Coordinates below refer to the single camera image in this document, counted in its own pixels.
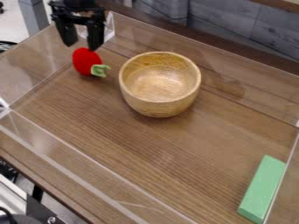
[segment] green block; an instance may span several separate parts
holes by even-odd
[[[238,213],[257,224],[263,224],[285,170],[286,164],[282,161],[270,156],[263,157],[238,208]]]

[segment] red strawberry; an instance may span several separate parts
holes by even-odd
[[[104,70],[110,69],[110,66],[102,65],[103,61],[99,55],[84,47],[74,52],[72,64],[83,75],[106,77]]]

